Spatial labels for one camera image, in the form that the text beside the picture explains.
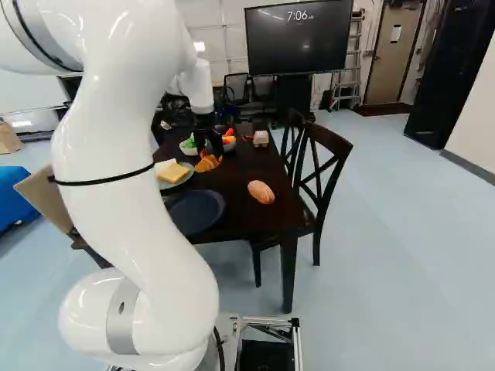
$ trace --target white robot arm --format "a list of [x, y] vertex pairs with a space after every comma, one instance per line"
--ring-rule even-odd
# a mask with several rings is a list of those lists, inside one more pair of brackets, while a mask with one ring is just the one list
[[63, 337], [116, 366], [195, 369], [218, 314], [217, 283], [166, 212], [148, 137], [175, 76], [195, 113], [213, 110], [208, 62], [196, 57], [173, 0], [2, 0], [2, 11], [0, 66], [53, 74], [84, 66], [52, 139], [52, 166], [75, 226], [115, 268], [67, 295]]

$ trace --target dark wooden table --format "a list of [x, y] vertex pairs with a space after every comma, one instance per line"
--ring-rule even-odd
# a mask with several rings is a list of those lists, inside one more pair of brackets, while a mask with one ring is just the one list
[[[254, 130], [268, 130], [265, 123], [243, 123], [236, 127], [237, 146], [227, 153], [221, 166], [205, 173], [196, 173], [184, 184], [162, 191], [163, 195], [191, 189], [212, 189], [225, 199], [223, 217], [205, 233], [191, 237], [193, 244], [228, 240], [260, 240], [279, 235], [281, 245], [282, 294], [285, 313], [292, 311], [294, 293], [295, 260], [298, 238], [295, 230], [304, 226], [303, 206], [292, 189], [282, 159], [270, 136], [267, 148], [254, 148], [252, 143], [241, 140], [239, 134], [252, 135]], [[156, 162], [177, 158], [180, 162], [195, 165], [199, 157], [187, 157], [179, 149], [179, 143], [190, 136], [191, 128], [176, 128], [162, 136]], [[275, 202], [262, 205], [248, 192], [251, 180], [261, 180], [270, 186]]]

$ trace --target wooden door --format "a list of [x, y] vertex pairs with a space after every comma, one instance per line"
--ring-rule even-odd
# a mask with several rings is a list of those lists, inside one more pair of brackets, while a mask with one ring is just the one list
[[424, 6], [420, 3], [405, 4], [402, 8], [384, 6], [365, 104], [399, 100]]

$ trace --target cardboard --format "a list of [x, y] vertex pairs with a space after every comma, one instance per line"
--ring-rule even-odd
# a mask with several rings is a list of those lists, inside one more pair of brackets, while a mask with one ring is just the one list
[[72, 219], [63, 203], [58, 186], [48, 182], [48, 177], [53, 175], [52, 167], [45, 166], [39, 172], [14, 185], [36, 210], [45, 216], [51, 223], [68, 234], [73, 228]]
[[13, 153], [22, 148], [22, 143], [14, 130], [4, 121], [0, 121], [0, 155]]

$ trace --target gray floor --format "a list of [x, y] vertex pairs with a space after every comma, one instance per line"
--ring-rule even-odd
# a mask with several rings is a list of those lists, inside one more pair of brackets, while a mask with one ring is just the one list
[[[355, 149], [326, 218], [321, 267], [311, 265], [310, 239], [299, 241], [294, 314], [305, 368], [492, 370], [495, 188], [403, 137], [405, 115], [317, 118]], [[35, 171], [48, 156], [47, 143], [36, 143], [0, 165]], [[56, 329], [64, 292], [96, 270], [69, 245], [44, 220], [0, 239], [0, 368], [104, 369], [68, 349]], [[224, 311], [279, 314], [278, 249], [263, 253], [259, 289], [246, 243], [198, 250]]]

